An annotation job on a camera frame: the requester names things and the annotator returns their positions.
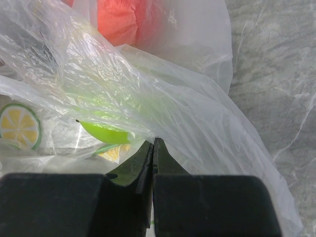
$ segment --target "lemon slice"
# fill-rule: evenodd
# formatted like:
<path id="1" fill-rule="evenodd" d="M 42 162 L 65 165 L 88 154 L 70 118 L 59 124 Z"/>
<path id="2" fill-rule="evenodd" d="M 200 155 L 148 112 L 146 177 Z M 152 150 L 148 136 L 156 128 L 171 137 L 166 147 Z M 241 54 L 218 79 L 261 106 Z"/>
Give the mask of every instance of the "lemon slice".
<path id="1" fill-rule="evenodd" d="M 104 159 L 107 159 L 109 161 L 119 163 L 119 154 L 120 152 L 128 152 L 130 149 L 131 145 L 130 144 L 122 144 L 119 146 L 115 146 L 114 148 L 111 148 L 107 150 L 106 152 L 99 153 L 98 155 L 100 157 L 103 157 Z"/>
<path id="2" fill-rule="evenodd" d="M 26 106 L 9 104 L 0 111 L 0 138 L 19 141 L 35 149 L 40 137 L 40 121 Z"/>

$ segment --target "gray marble surface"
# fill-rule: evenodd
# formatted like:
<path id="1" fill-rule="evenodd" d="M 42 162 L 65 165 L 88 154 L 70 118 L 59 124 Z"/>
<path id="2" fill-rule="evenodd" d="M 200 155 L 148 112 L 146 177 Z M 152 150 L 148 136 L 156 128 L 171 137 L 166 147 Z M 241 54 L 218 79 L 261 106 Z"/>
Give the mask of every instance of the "gray marble surface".
<path id="1" fill-rule="evenodd" d="M 226 0 L 229 96 L 258 130 L 316 236 L 316 1 Z"/>

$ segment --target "lemon slice print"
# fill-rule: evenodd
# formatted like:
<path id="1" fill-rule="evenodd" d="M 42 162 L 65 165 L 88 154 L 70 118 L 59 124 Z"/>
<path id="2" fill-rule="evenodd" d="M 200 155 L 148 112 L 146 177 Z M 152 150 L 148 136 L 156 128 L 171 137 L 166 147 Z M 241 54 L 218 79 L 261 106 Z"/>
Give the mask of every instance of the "lemon slice print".
<path id="1" fill-rule="evenodd" d="M 115 146 L 103 153 L 99 153 L 98 155 L 109 161 L 119 163 L 120 151 L 127 152 L 130 149 L 130 147 L 131 147 L 130 144 L 123 144 L 123 145 Z"/>
<path id="2" fill-rule="evenodd" d="M 24 105 L 9 104 L 0 111 L 0 138 L 35 149 L 40 143 L 40 121 Z"/>

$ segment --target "plastic bag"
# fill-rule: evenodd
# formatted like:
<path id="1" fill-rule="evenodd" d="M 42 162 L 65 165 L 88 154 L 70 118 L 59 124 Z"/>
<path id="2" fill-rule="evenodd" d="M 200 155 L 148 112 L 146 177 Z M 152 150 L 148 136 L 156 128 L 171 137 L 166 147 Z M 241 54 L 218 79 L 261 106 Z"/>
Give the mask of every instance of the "plastic bag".
<path id="1" fill-rule="evenodd" d="M 191 173 L 255 175 L 284 236 L 298 235 L 302 223 L 285 179 L 217 83 L 130 46 L 118 52 L 60 1 L 0 6 L 0 55 L 27 83 L 0 77 L 1 94 L 131 136 L 161 137 Z"/>
<path id="2" fill-rule="evenodd" d="M 224 1 L 75 0 L 72 7 L 114 46 L 131 44 L 208 76 L 228 93 L 233 54 Z"/>

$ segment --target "marble countertop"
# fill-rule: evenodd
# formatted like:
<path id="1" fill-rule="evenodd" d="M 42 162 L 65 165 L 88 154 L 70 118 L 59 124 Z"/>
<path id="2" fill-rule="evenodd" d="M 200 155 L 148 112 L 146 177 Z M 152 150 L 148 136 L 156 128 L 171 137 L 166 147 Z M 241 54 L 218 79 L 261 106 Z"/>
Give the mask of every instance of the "marble countertop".
<path id="1" fill-rule="evenodd" d="M 258 130 L 316 235 L 316 2 L 226 0 L 234 77 L 229 96 Z"/>

